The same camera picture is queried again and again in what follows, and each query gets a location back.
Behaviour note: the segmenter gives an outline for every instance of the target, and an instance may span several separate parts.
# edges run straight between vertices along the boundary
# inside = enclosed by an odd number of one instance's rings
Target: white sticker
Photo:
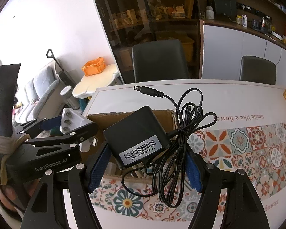
[[[129,148],[126,151],[123,151],[119,154],[125,165],[128,165],[132,162],[135,162],[143,157],[150,155],[156,150],[161,149],[162,146],[156,135],[150,137],[147,140],[135,145],[132,148]]]

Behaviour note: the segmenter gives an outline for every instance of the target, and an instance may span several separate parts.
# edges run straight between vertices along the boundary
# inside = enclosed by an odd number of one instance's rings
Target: patterned tablecloth
[[[286,187],[286,123],[198,131],[190,136],[188,143],[195,153],[201,154],[206,162],[213,163],[219,169],[244,169],[261,200]],[[126,182],[126,185],[140,194],[151,193],[149,184]],[[217,216],[223,215],[226,192],[226,189],[221,191]],[[190,221],[200,194],[191,189],[186,181],[181,205],[171,209],[160,202],[157,195],[147,198],[134,196],[124,190],[120,180],[103,178],[90,198],[94,206],[125,216],[159,221]]]

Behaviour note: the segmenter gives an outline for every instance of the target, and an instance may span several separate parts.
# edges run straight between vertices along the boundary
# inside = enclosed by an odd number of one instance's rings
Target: gray sofa
[[[47,64],[38,75],[30,80],[24,87],[19,88],[16,98],[23,106],[15,115],[19,124],[39,118],[52,118],[57,116],[66,104],[60,96],[65,87],[56,75],[55,62]]]

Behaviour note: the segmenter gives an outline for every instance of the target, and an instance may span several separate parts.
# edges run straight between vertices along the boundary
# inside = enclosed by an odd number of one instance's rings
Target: coiled black cable
[[[176,138],[172,141],[172,145],[169,147],[169,149],[167,149],[164,152],[164,154],[162,154],[159,158],[155,157],[153,159],[149,159],[147,165],[131,169],[126,173],[124,173],[124,175],[122,176],[122,185],[124,189],[127,190],[129,193],[140,197],[150,197],[159,194],[160,201],[162,201],[165,205],[167,205],[170,208],[177,208],[182,201],[184,192],[185,154],[186,154],[186,146],[189,135],[193,134],[196,131],[214,125],[217,121],[217,116],[213,112],[208,112],[206,114],[203,114],[203,109],[202,109],[203,95],[202,92],[197,88],[188,89],[181,96],[178,104],[176,104],[175,101],[168,95],[165,95],[164,93],[159,92],[155,89],[144,86],[142,87],[135,86],[134,89],[140,91],[143,94],[168,98],[174,104],[177,116],[177,129],[168,133],[168,135],[170,138],[173,138],[174,136],[176,136]],[[183,99],[191,91],[198,91],[200,93],[199,105],[197,106],[192,102],[187,102],[182,106],[180,110],[180,106]],[[210,115],[214,116],[214,121],[199,127],[201,121]],[[149,167],[152,167],[151,173],[147,172],[147,168]],[[138,194],[132,192],[126,187],[124,183],[124,178],[127,174],[129,174],[130,172],[143,169],[145,170],[145,173],[147,175],[152,176],[152,192],[150,194]],[[175,190],[178,186],[179,176],[181,179],[180,191],[178,192],[178,199],[174,204],[173,202],[175,197]]]

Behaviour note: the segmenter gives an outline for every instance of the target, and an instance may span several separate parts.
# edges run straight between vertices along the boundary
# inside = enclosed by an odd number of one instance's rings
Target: chair backrest
[[[188,79],[188,67],[179,40],[158,40],[132,48],[135,82]]]
[[[275,64],[255,56],[243,56],[239,80],[275,85]]]

